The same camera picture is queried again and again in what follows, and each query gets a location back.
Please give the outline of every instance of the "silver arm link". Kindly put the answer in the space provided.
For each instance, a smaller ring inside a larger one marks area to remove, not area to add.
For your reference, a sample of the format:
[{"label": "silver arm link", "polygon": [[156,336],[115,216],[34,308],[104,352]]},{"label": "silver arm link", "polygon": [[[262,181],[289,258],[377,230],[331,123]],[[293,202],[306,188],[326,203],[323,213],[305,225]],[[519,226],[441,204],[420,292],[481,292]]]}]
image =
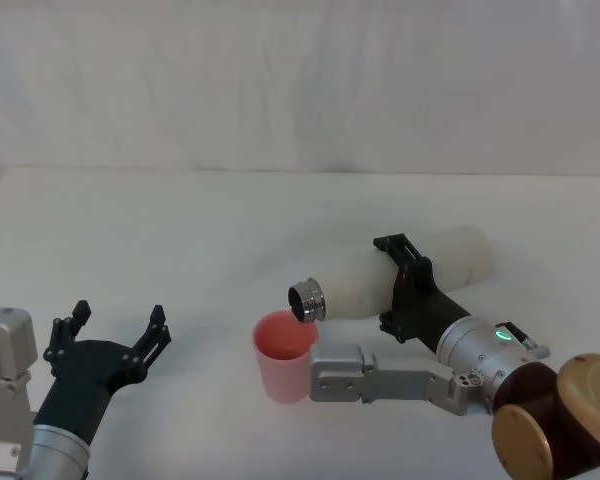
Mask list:
[{"label": "silver arm link", "polygon": [[430,359],[380,357],[355,344],[318,343],[311,349],[310,395],[316,402],[427,400],[464,415],[479,401],[481,386],[477,375],[454,374]]}]

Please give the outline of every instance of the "wooden disc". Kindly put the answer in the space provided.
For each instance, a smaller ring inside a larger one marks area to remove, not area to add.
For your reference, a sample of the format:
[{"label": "wooden disc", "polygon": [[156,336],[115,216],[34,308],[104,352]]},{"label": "wooden disc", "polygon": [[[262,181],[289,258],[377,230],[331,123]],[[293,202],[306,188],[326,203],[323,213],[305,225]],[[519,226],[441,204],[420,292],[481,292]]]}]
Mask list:
[{"label": "wooden disc", "polygon": [[551,480],[553,457],[536,420],[517,405],[505,405],[493,417],[491,438],[498,459],[514,480]]}]

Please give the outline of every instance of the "white bottle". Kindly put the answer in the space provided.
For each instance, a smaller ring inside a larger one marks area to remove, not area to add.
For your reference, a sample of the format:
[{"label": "white bottle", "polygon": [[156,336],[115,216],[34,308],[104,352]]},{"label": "white bottle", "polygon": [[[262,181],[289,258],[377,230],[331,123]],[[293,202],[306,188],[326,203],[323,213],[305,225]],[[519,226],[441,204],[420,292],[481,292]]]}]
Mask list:
[{"label": "white bottle", "polygon": [[[445,292],[491,275],[493,255],[487,237],[466,225],[413,241],[433,263],[434,279]],[[302,322],[367,318],[391,310],[398,266],[373,249],[351,256],[328,271],[289,289],[289,305]]]}]

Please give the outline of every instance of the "screw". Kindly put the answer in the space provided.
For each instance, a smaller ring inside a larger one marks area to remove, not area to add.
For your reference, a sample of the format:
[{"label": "screw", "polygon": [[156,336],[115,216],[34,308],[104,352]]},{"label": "screw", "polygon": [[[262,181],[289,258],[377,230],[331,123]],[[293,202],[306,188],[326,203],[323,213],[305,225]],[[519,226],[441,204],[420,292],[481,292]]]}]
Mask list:
[{"label": "screw", "polygon": [[471,382],[471,385],[480,385],[480,383],[482,383],[480,381],[480,377],[478,377],[475,373],[469,374],[469,382]]}]

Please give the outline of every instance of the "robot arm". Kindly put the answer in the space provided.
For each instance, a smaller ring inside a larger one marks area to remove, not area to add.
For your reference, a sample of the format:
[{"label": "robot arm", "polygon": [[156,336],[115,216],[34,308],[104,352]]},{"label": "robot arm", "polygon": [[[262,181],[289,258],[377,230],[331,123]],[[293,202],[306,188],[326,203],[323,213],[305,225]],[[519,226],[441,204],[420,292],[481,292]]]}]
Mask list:
[{"label": "robot arm", "polygon": [[[420,399],[457,415],[477,403],[494,414],[494,447],[512,478],[571,478],[600,466],[600,355],[579,355],[556,374],[539,361],[549,355],[546,346],[511,323],[494,326],[474,317],[444,295],[431,261],[404,235],[374,245],[398,266],[391,311],[380,314],[380,329],[400,343],[419,339],[437,361],[317,344],[311,352],[314,401]],[[321,301],[329,304],[329,298]]]},{"label": "robot arm", "polygon": [[31,317],[0,308],[0,480],[84,480],[89,445],[111,397],[142,382],[171,341],[159,305],[133,347],[76,342],[90,315],[82,300],[72,317],[54,320],[44,358],[56,380],[33,420],[25,389],[36,360]]}]

